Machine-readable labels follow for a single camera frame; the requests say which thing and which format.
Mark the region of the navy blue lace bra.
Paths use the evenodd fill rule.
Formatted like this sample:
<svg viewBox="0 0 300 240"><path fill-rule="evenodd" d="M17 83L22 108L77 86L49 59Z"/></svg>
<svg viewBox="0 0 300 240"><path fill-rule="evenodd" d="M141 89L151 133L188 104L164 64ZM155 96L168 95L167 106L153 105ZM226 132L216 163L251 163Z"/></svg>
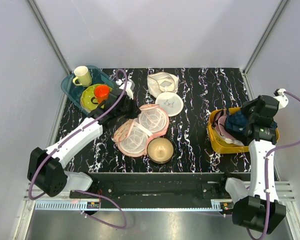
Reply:
<svg viewBox="0 0 300 240"><path fill-rule="evenodd" d="M230 110L226 110L226 122L225 122L225 130L231 134L233 137L235 137L237 140L242 139L255 139L257 141L259 140L277 140L277 124L276 124L276 136L245 136L245 130L247 125L247 119L242 114L241 110L238 110L235 113L230 113Z"/></svg>

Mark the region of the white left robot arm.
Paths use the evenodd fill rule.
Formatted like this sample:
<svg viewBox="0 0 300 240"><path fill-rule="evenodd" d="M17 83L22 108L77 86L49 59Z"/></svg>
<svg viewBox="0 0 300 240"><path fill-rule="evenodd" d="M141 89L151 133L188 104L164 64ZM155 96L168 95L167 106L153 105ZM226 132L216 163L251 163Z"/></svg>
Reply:
<svg viewBox="0 0 300 240"><path fill-rule="evenodd" d="M87 144L101 137L120 119L134 119L140 112L131 90L114 89L66 137L46 149L36 147L30 154L27 172L29 198L35 200L34 186L50 197L68 190L93 198L98 193L93 178L88 173L66 171L65 167Z"/></svg>

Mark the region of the pink floral mesh laundry bag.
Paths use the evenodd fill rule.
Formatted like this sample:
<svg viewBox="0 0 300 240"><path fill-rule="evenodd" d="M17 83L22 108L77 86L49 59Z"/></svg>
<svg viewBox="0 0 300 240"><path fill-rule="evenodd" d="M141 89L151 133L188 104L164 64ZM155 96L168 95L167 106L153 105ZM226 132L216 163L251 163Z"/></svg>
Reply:
<svg viewBox="0 0 300 240"><path fill-rule="evenodd" d="M127 120L114 133L113 141L126 156L137 158L147 154L150 141L166 134L168 114L158 104L144 104L141 113Z"/></svg>

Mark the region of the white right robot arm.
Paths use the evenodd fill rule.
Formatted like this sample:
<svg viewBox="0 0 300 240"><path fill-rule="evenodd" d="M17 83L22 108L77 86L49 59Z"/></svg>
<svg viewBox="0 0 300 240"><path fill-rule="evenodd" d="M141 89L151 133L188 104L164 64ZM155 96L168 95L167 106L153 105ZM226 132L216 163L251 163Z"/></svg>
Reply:
<svg viewBox="0 0 300 240"><path fill-rule="evenodd" d="M251 159L250 185L246 188L244 181L235 177L217 185L218 195L225 199L231 197L234 203L233 224L246 228L249 233L260 232L261 240L286 216L286 207L279 203L275 187L277 128L274 116L288 103L285 94L279 94L260 95L242 105L241 113L247 119L244 135Z"/></svg>

